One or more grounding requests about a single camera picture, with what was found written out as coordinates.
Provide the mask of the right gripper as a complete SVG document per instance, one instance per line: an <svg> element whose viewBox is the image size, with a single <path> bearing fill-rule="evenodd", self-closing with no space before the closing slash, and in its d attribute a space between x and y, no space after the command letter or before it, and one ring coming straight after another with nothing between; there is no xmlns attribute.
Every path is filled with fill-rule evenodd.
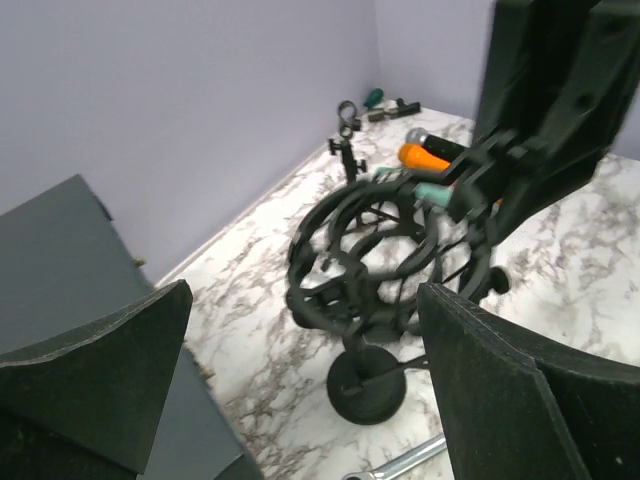
<svg viewBox="0 0 640 480"><path fill-rule="evenodd" d="M638 2L495 3L472 143L497 241L592 179L638 84Z"/></svg>

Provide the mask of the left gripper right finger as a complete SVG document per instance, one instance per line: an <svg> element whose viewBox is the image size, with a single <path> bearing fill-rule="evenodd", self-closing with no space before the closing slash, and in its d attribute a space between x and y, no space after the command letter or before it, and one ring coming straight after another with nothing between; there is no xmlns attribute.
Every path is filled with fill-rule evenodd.
<svg viewBox="0 0 640 480"><path fill-rule="evenodd" d="M418 312L455 478L638 478L638 367L436 284L420 286Z"/></svg>

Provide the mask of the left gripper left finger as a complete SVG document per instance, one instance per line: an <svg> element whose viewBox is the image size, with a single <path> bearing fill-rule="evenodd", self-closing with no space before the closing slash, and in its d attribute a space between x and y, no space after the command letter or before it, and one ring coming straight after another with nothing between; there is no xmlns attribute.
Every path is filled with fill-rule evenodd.
<svg viewBox="0 0 640 480"><path fill-rule="evenodd" d="M148 464L193 296L176 281L1 357L4 479L134 479Z"/></svg>

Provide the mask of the black microphone silver grille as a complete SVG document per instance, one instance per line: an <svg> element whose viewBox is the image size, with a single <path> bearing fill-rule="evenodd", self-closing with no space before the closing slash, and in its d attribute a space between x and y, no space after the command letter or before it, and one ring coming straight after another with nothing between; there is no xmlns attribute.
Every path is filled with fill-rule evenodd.
<svg viewBox="0 0 640 480"><path fill-rule="evenodd" d="M409 130L405 136L405 142L419 145L432 155L448 162L453 162L466 150L465 146L433 135L423 127Z"/></svg>

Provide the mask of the orange toy microphone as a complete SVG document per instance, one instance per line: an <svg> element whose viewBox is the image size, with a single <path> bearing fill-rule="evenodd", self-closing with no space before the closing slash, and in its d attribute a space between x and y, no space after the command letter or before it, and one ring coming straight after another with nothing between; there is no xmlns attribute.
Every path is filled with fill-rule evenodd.
<svg viewBox="0 0 640 480"><path fill-rule="evenodd" d="M398 151L398 159L412 174L419 173L421 181L417 184L432 183L447 186L451 188L452 193L456 181L462 175L460 168L451 175L446 174L451 162L432 155L419 145L405 143Z"/></svg>

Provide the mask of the mint green toy microphone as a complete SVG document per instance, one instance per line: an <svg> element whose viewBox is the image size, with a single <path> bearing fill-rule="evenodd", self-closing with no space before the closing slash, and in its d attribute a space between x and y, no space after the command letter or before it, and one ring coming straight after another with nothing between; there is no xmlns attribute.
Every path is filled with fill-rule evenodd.
<svg viewBox="0 0 640 480"><path fill-rule="evenodd" d="M375 182L388 182L395 180L405 172L399 167L377 167L372 175ZM422 200L428 200L432 204L445 209L451 199L452 190L450 187L436 185L432 183L419 183L414 189L415 196Z"/></svg>

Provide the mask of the black tripod clip stand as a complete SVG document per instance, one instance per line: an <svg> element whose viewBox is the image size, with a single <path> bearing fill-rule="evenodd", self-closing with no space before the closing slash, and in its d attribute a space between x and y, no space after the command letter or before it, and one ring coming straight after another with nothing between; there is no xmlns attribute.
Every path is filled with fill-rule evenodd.
<svg viewBox="0 0 640 480"><path fill-rule="evenodd" d="M328 139L331 156L340 155L348 184L355 182L358 175L368 171L366 160L357 160L354 156L351 140L361 131L362 122L356 105L350 100L342 101L337 107L338 136Z"/></svg>

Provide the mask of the black tripod shock-mount stand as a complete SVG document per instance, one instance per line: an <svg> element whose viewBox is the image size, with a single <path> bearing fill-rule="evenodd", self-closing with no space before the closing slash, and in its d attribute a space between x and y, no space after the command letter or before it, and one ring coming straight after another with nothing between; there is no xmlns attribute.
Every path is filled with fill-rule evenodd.
<svg viewBox="0 0 640 480"><path fill-rule="evenodd" d="M495 243L486 218L466 220L467 231L458 241L468 245L470 257L445 274L443 257L457 245L441 244L439 219L452 213L451 199L443 209L417 198L418 181L406 179L405 172L388 182L356 180L332 192L303 219L289 247L287 275L294 273L303 288L364 271L383 307L400 306L395 325L381 323L365 335L375 342L418 335L412 319L416 296L405 291L417 275L433 283L457 279L459 294L474 302L490 291L510 289L507 273L491 263Z"/></svg>

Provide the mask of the black round-base shock-mount stand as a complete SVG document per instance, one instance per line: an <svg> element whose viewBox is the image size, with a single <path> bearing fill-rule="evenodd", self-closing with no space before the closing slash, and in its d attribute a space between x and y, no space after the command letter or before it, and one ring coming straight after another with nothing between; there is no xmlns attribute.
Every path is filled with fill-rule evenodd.
<svg viewBox="0 0 640 480"><path fill-rule="evenodd" d="M294 318L308 329L339 337L344 351L327 374L327 394L334 410L357 425L376 425L390 419L404 402L407 369L426 370L426 355L405 362L365 335L381 323L395 325L398 304L383 307L377 286L364 271L343 274L305 289L294 273L287 275L286 302Z"/></svg>

